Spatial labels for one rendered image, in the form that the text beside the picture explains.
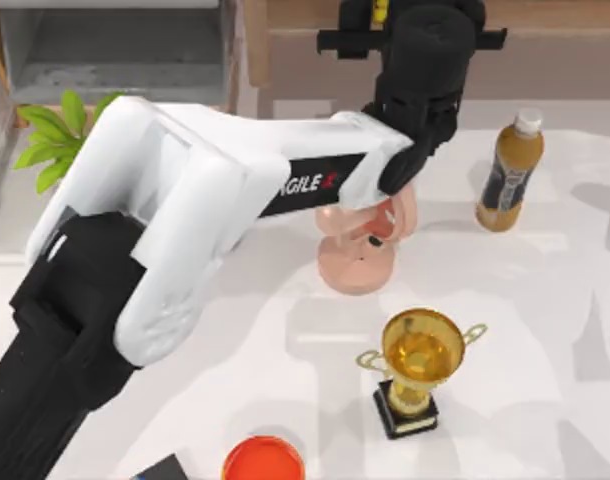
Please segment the brown bottle with white cap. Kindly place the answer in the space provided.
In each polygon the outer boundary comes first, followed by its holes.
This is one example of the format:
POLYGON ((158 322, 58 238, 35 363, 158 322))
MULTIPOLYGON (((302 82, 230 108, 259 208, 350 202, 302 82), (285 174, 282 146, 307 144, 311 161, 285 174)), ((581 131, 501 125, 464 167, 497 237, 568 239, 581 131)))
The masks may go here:
POLYGON ((520 214, 530 177, 544 153, 543 115, 520 109, 498 134, 492 168, 476 205, 479 224, 492 232, 511 229, 520 214))

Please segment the grey cabinet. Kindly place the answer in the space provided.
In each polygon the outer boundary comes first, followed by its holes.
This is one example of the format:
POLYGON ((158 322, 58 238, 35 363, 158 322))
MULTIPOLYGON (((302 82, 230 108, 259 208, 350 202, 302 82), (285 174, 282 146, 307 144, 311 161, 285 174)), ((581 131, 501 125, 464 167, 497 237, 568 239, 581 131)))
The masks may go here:
POLYGON ((0 0, 0 77, 16 104, 123 91, 228 111, 235 0, 0 0))

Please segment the gold trophy with black base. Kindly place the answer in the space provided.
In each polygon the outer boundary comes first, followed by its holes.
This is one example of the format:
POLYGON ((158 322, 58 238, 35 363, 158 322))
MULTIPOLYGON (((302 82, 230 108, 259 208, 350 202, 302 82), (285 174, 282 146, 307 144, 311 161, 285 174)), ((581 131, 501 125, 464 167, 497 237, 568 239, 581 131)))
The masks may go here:
POLYGON ((403 311, 387 322, 381 347, 359 354, 355 362, 384 376, 373 398, 389 439, 438 426, 432 390, 458 370, 466 347, 487 331, 479 323, 463 332, 446 315, 426 308, 403 311))

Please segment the green leafy plant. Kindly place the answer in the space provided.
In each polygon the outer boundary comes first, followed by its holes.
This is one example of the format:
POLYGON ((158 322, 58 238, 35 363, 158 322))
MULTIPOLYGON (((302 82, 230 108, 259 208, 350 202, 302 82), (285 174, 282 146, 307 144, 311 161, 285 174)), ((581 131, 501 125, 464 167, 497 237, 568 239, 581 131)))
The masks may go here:
POLYGON ((15 161, 13 169, 29 169, 41 165, 35 181, 36 193, 41 195, 55 187, 72 166, 93 126, 104 110, 123 92, 103 96, 92 107, 73 90, 65 90, 56 107, 27 104, 17 108, 21 126, 33 127, 29 146, 15 161))

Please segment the orange red bowl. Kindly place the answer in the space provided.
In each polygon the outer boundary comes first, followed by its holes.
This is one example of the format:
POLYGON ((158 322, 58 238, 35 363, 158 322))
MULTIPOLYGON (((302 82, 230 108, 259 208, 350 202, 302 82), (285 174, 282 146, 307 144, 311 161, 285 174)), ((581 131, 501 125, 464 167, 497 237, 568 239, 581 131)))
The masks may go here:
POLYGON ((290 443, 275 436, 256 435, 230 451, 221 480, 305 480, 305 466, 290 443))

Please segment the black book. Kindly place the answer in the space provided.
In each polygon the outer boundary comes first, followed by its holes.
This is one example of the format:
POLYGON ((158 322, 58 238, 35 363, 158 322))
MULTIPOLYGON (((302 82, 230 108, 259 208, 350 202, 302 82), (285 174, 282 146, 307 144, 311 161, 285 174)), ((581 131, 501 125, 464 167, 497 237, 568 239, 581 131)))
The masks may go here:
POLYGON ((190 480, 175 454, 147 467, 129 480, 190 480))

